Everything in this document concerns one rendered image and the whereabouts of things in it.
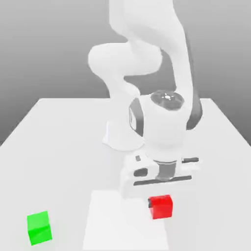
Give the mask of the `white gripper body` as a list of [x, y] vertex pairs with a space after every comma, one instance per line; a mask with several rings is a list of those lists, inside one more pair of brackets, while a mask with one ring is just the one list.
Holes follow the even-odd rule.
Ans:
[[120, 194], [123, 199], [160, 196], [167, 194], [176, 185], [182, 185], [183, 183], [191, 180], [192, 175], [174, 176], [173, 178], [168, 180], [128, 179], [121, 182]]

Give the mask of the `small red cube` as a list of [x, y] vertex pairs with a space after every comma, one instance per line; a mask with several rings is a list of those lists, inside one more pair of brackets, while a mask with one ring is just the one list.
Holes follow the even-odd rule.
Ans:
[[153, 220], [172, 217], [173, 200], [170, 195], [149, 197], [148, 203]]

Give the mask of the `small green cube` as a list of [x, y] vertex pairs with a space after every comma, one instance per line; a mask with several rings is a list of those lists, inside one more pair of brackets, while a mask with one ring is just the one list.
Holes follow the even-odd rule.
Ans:
[[27, 232], [32, 246], [52, 240], [48, 211], [27, 216]]

